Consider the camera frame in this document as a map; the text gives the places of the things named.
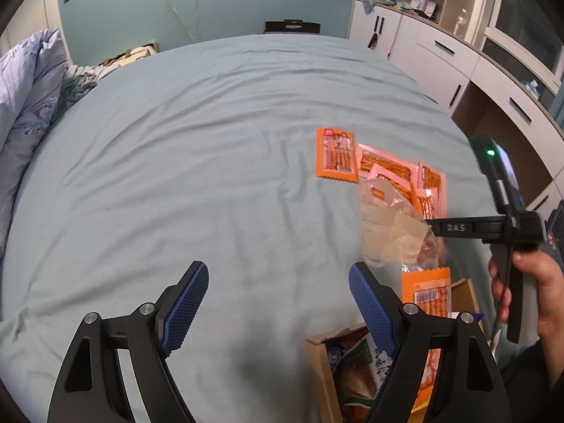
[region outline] open cardboard box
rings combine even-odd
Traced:
[[[459,280],[453,283],[450,288],[453,312],[480,312],[472,280],[469,278]],[[342,337],[360,329],[366,329],[366,325],[364,323],[357,323],[345,329],[339,329],[305,339],[307,360],[313,372],[313,384],[319,402],[322,423],[343,422],[325,343],[330,339]],[[426,410],[426,408],[422,408],[413,412],[409,423],[420,423],[423,421]]]

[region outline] clear plastic bag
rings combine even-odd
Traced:
[[[366,264],[399,263],[402,271],[438,267],[439,244],[431,227],[388,181],[361,181],[358,204]]]

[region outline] snack package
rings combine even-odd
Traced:
[[[428,315],[450,316],[450,269],[441,267],[401,275],[401,301],[417,304]],[[441,350],[430,350],[413,410],[429,403]]]
[[[362,253],[366,264],[388,262],[436,268],[438,241],[410,201],[383,177],[368,179],[358,195]]]
[[[392,360],[374,345],[368,329],[326,344],[343,423],[362,423],[390,369]]]
[[[358,183],[354,135],[337,128],[317,129],[315,175]]]
[[[412,192],[413,206],[421,213],[424,219],[438,217],[438,192],[433,189],[414,188]]]
[[[396,191],[398,191],[403,197],[405,197],[405,199],[409,203],[412,203],[412,192],[411,192],[411,186],[409,181],[404,180],[400,176],[392,173],[389,170],[386,170],[385,168],[382,168],[380,165],[377,164],[374,164],[370,169],[368,179],[373,179],[373,178],[382,178],[386,180],[394,187]],[[376,198],[380,200],[384,200],[383,192],[378,191],[376,189],[372,189],[372,194],[376,196]]]
[[[436,217],[447,217],[447,177],[445,174],[419,161],[418,177],[418,188],[437,190],[438,207],[436,211],[438,216]]]
[[[380,151],[365,145],[356,145],[356,165],[359,176],[370,178],[370,170],[374,164],[403,178],[408,183],[417,183],[418,165],[406,162],[393,154]]]

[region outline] metal screw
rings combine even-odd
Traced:
[[[93,322],[95,322],[98,319],[98,315],[94,312],[90,312],[88,313],[85,317],[84,317],[84,322],[86,324],[92,324]]]
[[[153,304],[151,304],[151,303],[143,304],[139,308],[139,313],[141,313],[142,315],[149,315],[150,313],[153,313],[153,310],[154,310]]]
[[[405,304],[403,306],[403,311],[408,315],[415,315],[419,312],[419,308],[415,304]]]
[[[468,313],[468,312],[462,312],[460,314],[460,319],[468,324],[474,322],[474,317],[472,316],[472,313]]]

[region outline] human hand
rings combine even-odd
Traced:
[[[555,384],[564,369],[564,276],[556,262],[542,251],[516,251],[511,257],[513,265],[538,282],[539,323],[537,332],[542,341],[546,367],[551,385]],[[503,291],[503,282],[494,260],[488,266],[492,277],[492,295],[497,303]],[[506,288],[499,311],[499,321],[509,318],[511,291]]]

